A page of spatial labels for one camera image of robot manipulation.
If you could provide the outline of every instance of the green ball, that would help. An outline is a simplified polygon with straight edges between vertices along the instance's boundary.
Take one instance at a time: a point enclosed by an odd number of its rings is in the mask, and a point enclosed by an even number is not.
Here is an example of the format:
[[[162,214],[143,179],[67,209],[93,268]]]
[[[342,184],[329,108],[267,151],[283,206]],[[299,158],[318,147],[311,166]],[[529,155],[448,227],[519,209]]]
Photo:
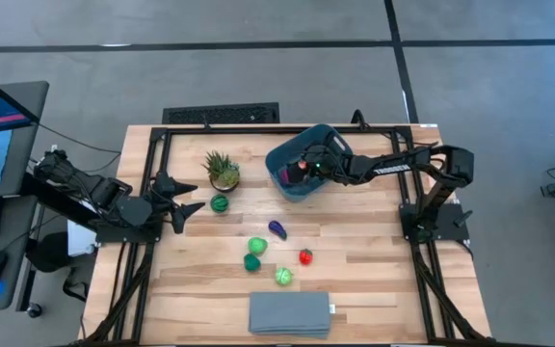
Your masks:
[[[250,272],[258,271],[260,269],[260,260],[254,254],[246,254],[243,257],[243,265]]]
[[[248,249],[251,254],[260,255],[267,249],[267,241],[260,237],[253,237],[248,241]]]
[[[286,268],[276,270],[276,282],[279,285],[288,285],[293,280],[293,273]]]
[[[223,213],[228,209],[228,198],[222,194],[218,194],[211,198],[210,205],[213,212]]]

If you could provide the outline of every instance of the grey towel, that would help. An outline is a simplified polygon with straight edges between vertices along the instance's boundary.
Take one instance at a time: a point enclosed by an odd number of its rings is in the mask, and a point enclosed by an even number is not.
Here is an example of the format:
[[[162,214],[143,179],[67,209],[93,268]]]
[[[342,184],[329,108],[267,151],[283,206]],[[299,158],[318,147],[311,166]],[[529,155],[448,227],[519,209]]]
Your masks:
[[[327,292],[255,292],[250,294],[252,334],[292,334],[327,338]]]

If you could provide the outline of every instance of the red toy fruit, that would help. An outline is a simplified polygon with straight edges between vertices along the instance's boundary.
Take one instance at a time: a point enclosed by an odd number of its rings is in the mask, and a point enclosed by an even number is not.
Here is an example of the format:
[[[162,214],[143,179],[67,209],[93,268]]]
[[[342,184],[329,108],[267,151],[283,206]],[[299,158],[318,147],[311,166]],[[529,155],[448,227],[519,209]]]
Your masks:
[[[299,261],[303,265],[309,265],[309,263],[312,262],[312,251],[302,250],[301,252],[299,252]]]

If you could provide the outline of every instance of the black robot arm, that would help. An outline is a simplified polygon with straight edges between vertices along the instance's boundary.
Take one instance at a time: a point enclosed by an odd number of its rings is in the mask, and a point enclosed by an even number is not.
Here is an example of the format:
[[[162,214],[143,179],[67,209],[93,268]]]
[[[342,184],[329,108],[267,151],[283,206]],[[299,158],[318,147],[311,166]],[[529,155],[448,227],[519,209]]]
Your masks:
[[[432,165],[435,155],[444,155],[439,169]],[[288,183],[297,184],[306,176],[329,179],[344,185],[363,184],[380,175],[420,171],[436,181],[432,190],[417,202],[414,225],[428,231],[436,229],[440,207],[457,188],[463,188],[473,179],[474,154],[452,146],[417,147],[396,154],[368,157],[338,153],[325,145],[308,147],[299,162],[287,167]]]
[[[204,206],[177,204],[177,195],[192,192],[198,186],[179,183],[166,172],[158,172],[148,190],[140,197],[130,197],[132,187],[118,179],[87,174],[67,160],[66,152],[48,151],[34,167],[34,177],[50,182],[63,193],[87,200],[100,220],[94,224],[116,227],[146,227],[162,223],[162,216],[170,213],[175,233],[183,232],[185,220]]]
[[[432,157],[439,154],[445,156],[445,171],[432,165]],[[402,153],[370,158],[365,155],[336,154],[329,147],[314,145],[305,151],[302,161],[310,176],[344,185],[363,184],[379,175],[417,170],[436,181],[461,188],[472,182],[474,155],[463,148],[438,146],[417,147]]]

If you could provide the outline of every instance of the blue plastic basket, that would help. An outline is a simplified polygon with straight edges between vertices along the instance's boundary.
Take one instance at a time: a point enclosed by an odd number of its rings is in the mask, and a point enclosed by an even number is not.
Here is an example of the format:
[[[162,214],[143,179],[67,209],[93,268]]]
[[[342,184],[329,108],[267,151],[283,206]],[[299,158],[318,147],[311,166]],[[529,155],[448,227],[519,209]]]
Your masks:
[[[346,141],[342,139],[339,133],[331,126],[326,124],[317,124],[294,138],[276,147],[267,154],[265,165],[269,171],[271,179],[274,181],[279,192],[291,202],[299,202],[310,194],[314,193],[326,183],[327,180],[318,177],[310,178],[304,183],[297,185],[283,185],[279,179],[279,173],[285,170],[286,164],[293,163],[301,158],[302,152],[311,145],[312,142],[323,143],[330,133],[335,134],[334,141],[329,147],[337,152],[353,154],[353,150],[348,146]]]

